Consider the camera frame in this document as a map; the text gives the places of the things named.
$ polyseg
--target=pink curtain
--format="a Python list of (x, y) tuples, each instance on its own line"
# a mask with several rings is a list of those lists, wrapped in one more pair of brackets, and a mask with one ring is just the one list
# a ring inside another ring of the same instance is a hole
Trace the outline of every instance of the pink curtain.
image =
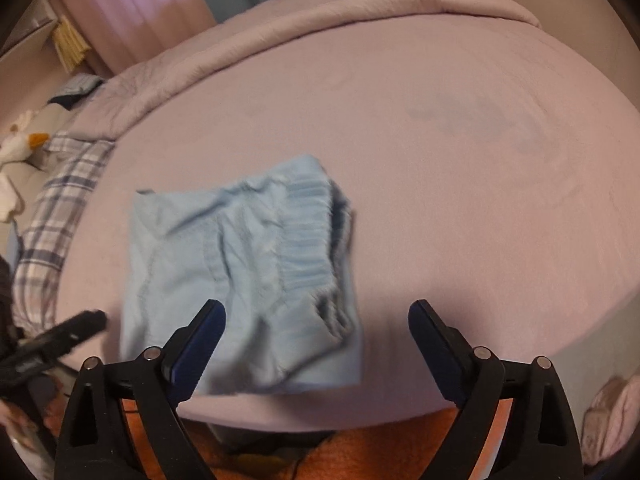
[(216, 24), (204, 0), (59, 0), (113, 72)]

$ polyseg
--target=lavender comforter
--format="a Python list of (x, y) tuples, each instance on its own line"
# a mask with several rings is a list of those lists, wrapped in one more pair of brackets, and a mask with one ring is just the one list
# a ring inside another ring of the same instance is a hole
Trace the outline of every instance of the lavender comforter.
[(273, 0), (113, 79), (74, 131), (118, 139), (62, 273), (58, 320), (111, 317), (75, 366), (118, 357), (135, 190), (217, 187), (311, 153), (352, 200), (362, 383), (196, 396), (183, 416), (308, 431), (437, 410), (413, 300), (530, 360), (640, 285), (640, 115), (509, 0)]

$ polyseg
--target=wall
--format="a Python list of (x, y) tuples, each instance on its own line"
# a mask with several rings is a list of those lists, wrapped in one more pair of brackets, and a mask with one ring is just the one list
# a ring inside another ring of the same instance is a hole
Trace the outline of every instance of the wall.
[(0, 74), (0, 136), (25, 110), (37, 110), (69, 76), (50, 41)]
[(607, 0), (514, 0), (640, 109), (640, 50)]

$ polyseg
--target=plaid blanket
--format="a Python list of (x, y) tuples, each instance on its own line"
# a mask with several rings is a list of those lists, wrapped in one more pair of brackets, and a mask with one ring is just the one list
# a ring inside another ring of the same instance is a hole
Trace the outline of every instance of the plaid blanket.
[(72, 237), (114, 147), (55, 136), (46, 149), (66, 158), (36, 198), (36, 210), (22, 234), (22, 254), (14, 276), (14, 321), (30, 335), (55, 324), (60, 273)]

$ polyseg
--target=metal screw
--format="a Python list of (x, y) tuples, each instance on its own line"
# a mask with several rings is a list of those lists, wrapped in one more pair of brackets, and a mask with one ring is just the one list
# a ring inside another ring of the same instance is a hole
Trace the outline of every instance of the metal screw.
[(142, 352), (142, 357), (147, 361), (153, 361), (154, 359), (158, 359), (161, 353), (162, 350), (157, 346), (150, 346), (144, 352)]
[(543, 355), (540, 356), (539, 358), (536, 359), (536, 362), (538, 363), (538, 366), (540, 368), (544, 368), (545, 370), (549, 370), (549, 368), (551, 368), (551, 361), (544, 357)]
[(491, 350), (485, 348), (484, 346), (477, 346), (474, 348), (474, 355), (478, 359), (487, 360), (489, 357), (491, 357)]
[(82, 367), (85, 368), (86, 370), (91, 370), (92, 368), (97, 367), (97, 365), (100, 364), (100, 359), (98, 359), (97, 357), (89, 357), (87, 359), (85, 359), (84, 363), (82, 363)]

